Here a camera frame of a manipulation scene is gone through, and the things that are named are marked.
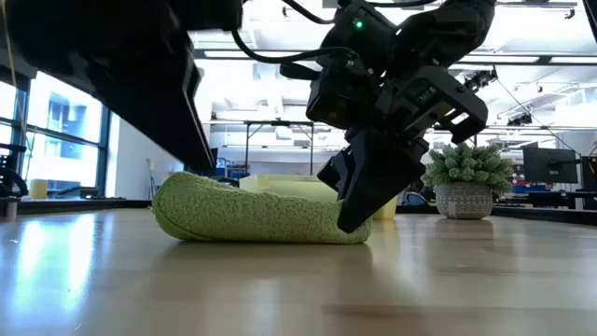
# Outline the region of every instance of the desk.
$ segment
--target desk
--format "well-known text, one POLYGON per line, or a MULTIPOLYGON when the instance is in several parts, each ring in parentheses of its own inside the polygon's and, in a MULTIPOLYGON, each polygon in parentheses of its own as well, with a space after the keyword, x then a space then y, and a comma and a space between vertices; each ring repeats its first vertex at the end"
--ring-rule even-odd
POLYGON ((568 209, 576 209, 576 199, 597 198, 595 191, 530 191, 529 202, 533 207, 537 206, 567 206, 568 209))
POLYGON ((372 225, 360 245, 185 244, 143 209, 20 218, 0 225, 0 335, 597 329, 594 228, 430 215, 372 225))
POLYGON ((18 203, 18 215, 46 215, 65 212, 87 212, 109 209, 143 209, 151 205, 151 201, 122 199, 105 200, 21 200, 17 198, 0 198, 0 218, 7 217, 8 205, 18 203))
POLYGON ((494 205, 498 206, 524 206, 525 204, 531 204, 528 194, 515 194, 511 197, 500 199, 494 205))

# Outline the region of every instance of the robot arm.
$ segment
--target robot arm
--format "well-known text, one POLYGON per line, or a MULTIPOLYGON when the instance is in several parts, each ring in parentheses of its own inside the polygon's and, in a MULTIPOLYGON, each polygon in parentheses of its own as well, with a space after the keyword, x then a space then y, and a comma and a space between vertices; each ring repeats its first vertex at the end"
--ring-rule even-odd
MULTIPOLYGON (((192 102, 201 77, 187 31, 235 32, 242 4, 7 0, 7 25, 31 65, 91 92, 176 158, 205 169, 213 158, 192 102)), ((307 116, 346 130, 350 145, 319 174, 344 200, 341 229, 354 231, 424 173, 429 127, 441 124, 454 143, 485 127, 485 104, 446 69, 482 43, 494 4, 448 0, 396 26, 370 3, 340 0, 322 42, 335 51, 317 53, 323 70, 279 62, 283 74, 312 81, 307 116)))

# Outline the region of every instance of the computer monitor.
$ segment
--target computer monitor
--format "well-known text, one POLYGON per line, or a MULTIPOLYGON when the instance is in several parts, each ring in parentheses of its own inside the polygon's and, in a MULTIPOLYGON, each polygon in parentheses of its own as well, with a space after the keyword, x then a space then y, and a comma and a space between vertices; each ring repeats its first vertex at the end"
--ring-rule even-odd
POLYGON ((529 182, 578 183, 576 153, 569 149, 523 148, 524 179, 529 182))

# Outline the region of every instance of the textured pot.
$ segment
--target textured pot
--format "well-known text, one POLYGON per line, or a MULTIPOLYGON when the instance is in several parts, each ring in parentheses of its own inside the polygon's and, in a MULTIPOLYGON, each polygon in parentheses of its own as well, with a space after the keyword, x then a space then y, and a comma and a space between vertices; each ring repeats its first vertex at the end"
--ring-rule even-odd
POLYGON ((492 212, 489 187, 472 182, 454 182, 436 187, 439 213, 451 219, 481 219, 492 212))

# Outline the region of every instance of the terry cloth towel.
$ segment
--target terry cloth towel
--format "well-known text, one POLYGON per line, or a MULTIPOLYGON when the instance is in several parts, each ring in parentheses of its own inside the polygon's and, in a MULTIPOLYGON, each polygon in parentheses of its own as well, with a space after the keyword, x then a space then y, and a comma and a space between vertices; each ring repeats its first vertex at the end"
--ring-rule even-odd
POLYGON ((370 220, 353 233, 336 224, 341 202, 254 193, 189 173, 164 182, 153 201, 160 227, 182 240, 357 244, 370 220))

